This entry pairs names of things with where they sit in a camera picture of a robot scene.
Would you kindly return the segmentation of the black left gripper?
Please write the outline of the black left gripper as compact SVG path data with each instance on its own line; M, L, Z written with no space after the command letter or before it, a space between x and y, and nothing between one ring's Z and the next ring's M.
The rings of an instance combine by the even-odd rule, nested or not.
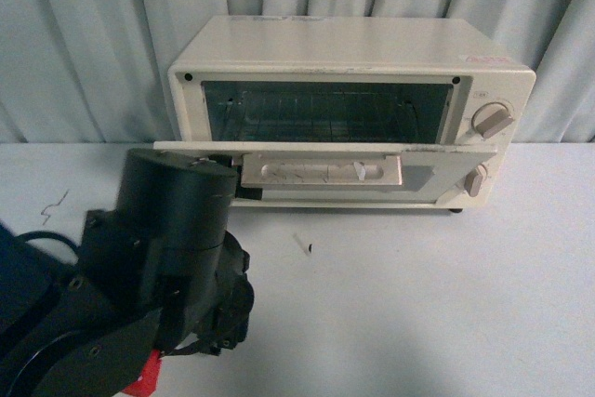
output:
M243 185L243 168L243 162L235 165L238 173L235 198L260 201L260 188ZM250 255L226 232L216 270L214 305L192 330L196 340L185 348L187 355L220 355L222 350L233 350L245 341L255 301L255 292L247 277L249 266Z

